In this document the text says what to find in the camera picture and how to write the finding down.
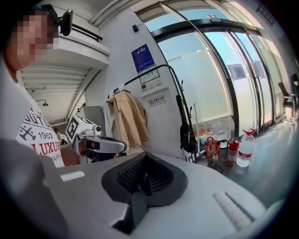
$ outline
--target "glass door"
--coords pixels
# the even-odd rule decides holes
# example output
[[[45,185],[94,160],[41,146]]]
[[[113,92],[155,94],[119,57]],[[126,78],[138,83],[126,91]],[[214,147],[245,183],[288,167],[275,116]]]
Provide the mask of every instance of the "glass door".
[[[272,123],[272,95],[269,84],[269,79],[266,74],[263,62],[256,51],[254,45],[251,43],[248,35],[245,33],[233,33],[235,40],[241,46],[247,59],[249,60],[250,67],[253,70],[253,77],[256,80],[258,94],[260,98],[261,120],[260,127],[264,129],[264,125]]]
[[[236,42],[226,32],[205,33],[225,63],[236,93],[239,111],[239,135],[243,129],[257,129],[259,125],[258,101],[253,76]]]
[[[275,57],[273,56],[273,53],[271,52],[271,50],[269,50],[269,47],[267,47],[267,43],[265,39],[255,34],[250,34],[250,37],[255,42],[256,47],[258,47],[260,51],[260,55],[263,57],[265,66],[267,67],[269,77],[271,78],[271,84],[272,84],[271,87],[272,87],[272,91],[274,92],[273,109],[274,109],[274,115],[277,118],[283,114],[282,102],[284,100],[284,97],[278,86],[278,83],[282,81],[281,73],[279,71]]]
[[[209,136],[218,141],[231,139],[231,107],[225,79],[198,34],[179,35],[158,45],[180,82],[183,80],[188,108],[192,106],[193,129],[196,135],[199,133],[201,145]]]

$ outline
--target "white t-shirt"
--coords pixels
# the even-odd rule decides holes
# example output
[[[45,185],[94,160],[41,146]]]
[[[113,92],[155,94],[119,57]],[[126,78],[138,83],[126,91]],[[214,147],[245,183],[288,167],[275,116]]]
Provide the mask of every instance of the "white t-shirt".
[[[0,137],[17,140],[64,166],[59,140],[38,104],[10,76],[0,56]]]

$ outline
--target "chair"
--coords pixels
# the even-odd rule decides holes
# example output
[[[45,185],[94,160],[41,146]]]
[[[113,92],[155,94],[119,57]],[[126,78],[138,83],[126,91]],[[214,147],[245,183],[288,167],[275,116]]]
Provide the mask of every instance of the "chair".
[[[294,123],[294,121],[298,119],[298,116],[295,117],[295,114],[298,115],[296,113],[297,108],[298,108],[298,98],[295,94],[288,93],[288,91],[285,88],[284,83],[280,82],[280,83],[278,83],[278,85],[279,85],[279,88],[281,89],[282,94],[284,95],[284,98],[285,98],[284,102],[283,102],[283,107],[284,108],[293,108],[293,117],[290,117],[290,119],[292,119],[292,122],[290,123],[290,122],[284,121],[284,120],[283,120],[283,122],[292,125]]]

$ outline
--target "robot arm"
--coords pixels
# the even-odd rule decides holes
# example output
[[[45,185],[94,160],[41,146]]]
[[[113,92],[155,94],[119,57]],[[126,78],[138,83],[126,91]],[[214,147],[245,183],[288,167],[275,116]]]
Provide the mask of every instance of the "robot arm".
[[[82,155],[78,145],[83,139],[86,139],[87,151],[90,152],[121,153],[127,149],[125,142],[101,135],[100,126],[81,116],[73,115],[65,132],[73,150],[80,156]]]

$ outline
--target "railing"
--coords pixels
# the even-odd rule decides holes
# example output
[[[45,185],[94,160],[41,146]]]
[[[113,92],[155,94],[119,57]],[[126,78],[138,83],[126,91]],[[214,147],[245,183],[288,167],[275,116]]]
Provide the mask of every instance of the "railing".
[[[89,31],[89,30],[87,30],[87,29],[85,29],[83,27],[80,27],[80,26],[78,26],[76,24],[72,24],[72,28],[71,29],[74,30],[74,31],[76,31],[76,32],[79,32],[81,34],[84,34],[84,35],[86,35],[86,36],[94,39],[97,42],[100,42],[100,41],[103,40],[103,38],[100,37],[99,35],[91,32],[91,31]]]

